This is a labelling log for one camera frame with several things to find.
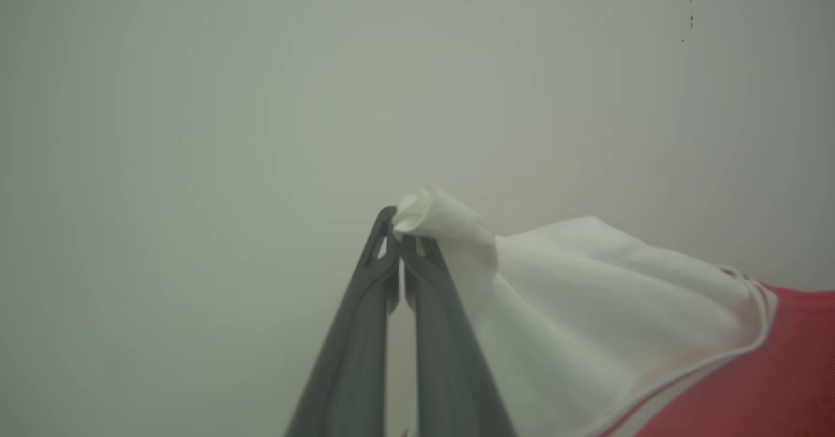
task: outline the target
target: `gray wall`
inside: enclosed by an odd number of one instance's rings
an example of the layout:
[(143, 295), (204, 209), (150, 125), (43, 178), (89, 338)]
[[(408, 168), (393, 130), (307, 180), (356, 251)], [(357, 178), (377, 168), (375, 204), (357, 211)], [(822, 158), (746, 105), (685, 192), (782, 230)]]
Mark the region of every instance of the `gray wall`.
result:
[(500, 233), (593, 214), (833, 288), (833, 13), (0, 0), (0, 434), (281, 434), (376, 211), (424, 182)]

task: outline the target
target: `red fabric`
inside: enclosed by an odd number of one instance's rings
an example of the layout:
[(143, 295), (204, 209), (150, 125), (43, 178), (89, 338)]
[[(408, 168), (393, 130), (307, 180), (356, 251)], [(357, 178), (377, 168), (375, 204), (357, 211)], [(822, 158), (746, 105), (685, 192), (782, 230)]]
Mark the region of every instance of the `red fabric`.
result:
[(835, 291), (779, 297), (767, 341), (667, 405), (638, 437), (835, 437)]

